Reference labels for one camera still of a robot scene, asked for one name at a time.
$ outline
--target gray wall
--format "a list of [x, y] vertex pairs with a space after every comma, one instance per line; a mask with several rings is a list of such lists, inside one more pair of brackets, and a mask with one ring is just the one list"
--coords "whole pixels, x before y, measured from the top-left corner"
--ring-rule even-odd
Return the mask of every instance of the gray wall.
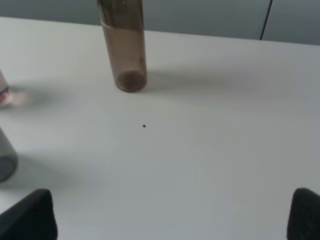
[[[259, 39], [270, 0], [144, 0], [147, 30]], [[96, 0], [0, 0], [0, 16], [99, 24]]]
[[320, 0], [273, 0], [264, 40], [320, 45]]

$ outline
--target black foam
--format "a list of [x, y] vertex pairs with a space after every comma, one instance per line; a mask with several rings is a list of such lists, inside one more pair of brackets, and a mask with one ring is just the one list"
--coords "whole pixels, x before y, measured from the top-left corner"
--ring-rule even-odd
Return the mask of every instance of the black foam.
[[306, 188], [295, 191], [287, 227], [288, 240], [320, 240], [320, 196]]
[[32, 192], [0, 215], [0, 240], [56, 240], [53, 206], [49, 190]]

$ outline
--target cylindrical container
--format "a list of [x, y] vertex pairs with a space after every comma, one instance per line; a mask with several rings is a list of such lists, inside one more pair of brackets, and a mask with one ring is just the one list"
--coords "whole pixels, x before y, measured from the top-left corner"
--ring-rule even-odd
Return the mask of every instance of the cylindrical container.
[[133, 93], [147, 83], [142, 0], [98, 0], [115, 85]]
[[16, 171], [18, 155], [0, 128], [0, 183], [8, 180]]
[[0, 106], [5, 102], [8, 95], [9, 95], [9, 87], [5, 80], [4, 75], [0, 70]]

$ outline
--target blurry object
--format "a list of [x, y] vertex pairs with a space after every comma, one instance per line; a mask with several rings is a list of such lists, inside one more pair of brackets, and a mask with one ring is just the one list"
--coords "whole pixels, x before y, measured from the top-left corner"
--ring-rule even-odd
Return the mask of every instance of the blurry object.
[[16, 171], [18, 155], [0, 128], [0, 183], [8, 180]]
[[98, 0], [115, 85], [133, 93], [147, 83], [142, 0]]
[[6, 104], [8, 96], [9, 96], [9, 87], [5, 80], [4, 75], [0, 70], [0, 107]]
[[53, 207], [49, 190], [32, 192], [0, 215], [0, 240], [56, 240]]
[[293, 195], [287, 227], [288, 240], [320, 239], [320, 196], [306, 188]]

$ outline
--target white table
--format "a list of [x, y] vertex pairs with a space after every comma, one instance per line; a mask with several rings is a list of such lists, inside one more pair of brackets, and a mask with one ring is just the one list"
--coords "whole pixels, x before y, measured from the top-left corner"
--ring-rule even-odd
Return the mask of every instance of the white table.
[[0, 212], [49, 188], [60, 240], [284, 240], [295, 189], [320, 193], [320, 47], [147, 31], [128, 94], [99, 26], [0, 33], [20, 154]]

